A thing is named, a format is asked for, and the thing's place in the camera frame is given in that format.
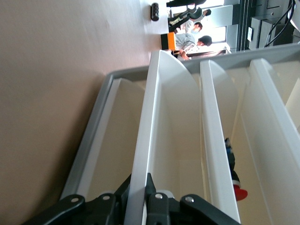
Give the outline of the person in dark jacket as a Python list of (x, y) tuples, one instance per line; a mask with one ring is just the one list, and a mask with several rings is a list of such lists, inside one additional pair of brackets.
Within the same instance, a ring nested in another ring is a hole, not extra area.
[(174, 32), (177, 28), (180, 28), (180, 26), (186, 23), (188, 20), (196, 20), (199, 19), (201, 16), (205, 17), (206, 15), (210, 14), (210, 9), (207, 9), (206, 13), (203, 13), (203, 10), (197, 7), (195, 7), (194, 9), (188, 9), (185, 12), (179, 13), (172, 18), (168, 18), (169, 32)]

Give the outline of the grey metal office cabinet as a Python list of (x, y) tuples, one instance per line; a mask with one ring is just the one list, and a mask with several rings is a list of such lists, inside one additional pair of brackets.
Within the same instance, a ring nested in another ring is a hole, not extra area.
[(251, 0), (249, 49), (300, 42), (300, 31), (290, 19), (293, 1), (297, 0)]

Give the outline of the person in white with mask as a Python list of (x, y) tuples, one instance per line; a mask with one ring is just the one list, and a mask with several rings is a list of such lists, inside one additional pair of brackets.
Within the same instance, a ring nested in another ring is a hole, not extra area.
[(185, 24), (184, 31), (185, 33), (197, 34), (203, 28), (203, 25), (200, 22), (194, 22), (192, 20), (188, 20)]

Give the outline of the white plastic drawer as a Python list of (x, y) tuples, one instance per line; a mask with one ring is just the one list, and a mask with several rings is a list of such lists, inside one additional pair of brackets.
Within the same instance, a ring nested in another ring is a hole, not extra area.
[(210, 200), (213, 206), (222, 211), (224, 217), (231, 220), (230, 225), (240, 225), (240, 215), (213, 82), (213, 74), (216, 72), (223, 72), (223, 69), (214, 61), (200, 62), (202, 122)]
[(153, 52), (143, 98), (125, 225), (142, 225), (147, 175), (176, 199), (203, 195), (200, 90), (183, 64)]
[(77, 190), (86, 201), (112, 193), (130, 175), (143, 97), (138, 84), (113, 81)]
[(252, 60), (242, 122), (271, 225), (300, 225), (300, 135), (273, 66)]

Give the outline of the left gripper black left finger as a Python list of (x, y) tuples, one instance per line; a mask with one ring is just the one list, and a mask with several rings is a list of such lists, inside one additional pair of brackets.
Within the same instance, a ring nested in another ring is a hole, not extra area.
[(131, 177), (115, 192), (104, 192), (94, 200), (68, 195), (22, 225), (122, 225)]

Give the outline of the orange box black base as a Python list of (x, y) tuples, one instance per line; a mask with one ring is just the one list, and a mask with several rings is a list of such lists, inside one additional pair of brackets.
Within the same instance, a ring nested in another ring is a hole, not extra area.
[(162, 50), (176, 50), (176, 37), (174, 32), (161, 34), (161, 49)]

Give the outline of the person in grey shirt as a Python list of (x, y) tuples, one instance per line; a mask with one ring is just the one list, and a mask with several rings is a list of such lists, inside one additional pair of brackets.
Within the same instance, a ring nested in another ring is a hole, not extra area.
[(183, 33), (175, 35), (175, 46), (184, 60), (190, 60), (187, 52), (195, 46), (210, 46), (212, 44), (211, 36), (202, 36), (197, 38), (195, 34)]

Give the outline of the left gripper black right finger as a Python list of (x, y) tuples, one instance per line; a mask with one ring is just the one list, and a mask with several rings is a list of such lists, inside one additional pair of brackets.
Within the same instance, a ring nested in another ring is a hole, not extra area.
[(240, 225), (198, 195), (188, 194), (177, 201), (158, 192), (150, 173), (147, 174), (145, 200), (146, 225)]

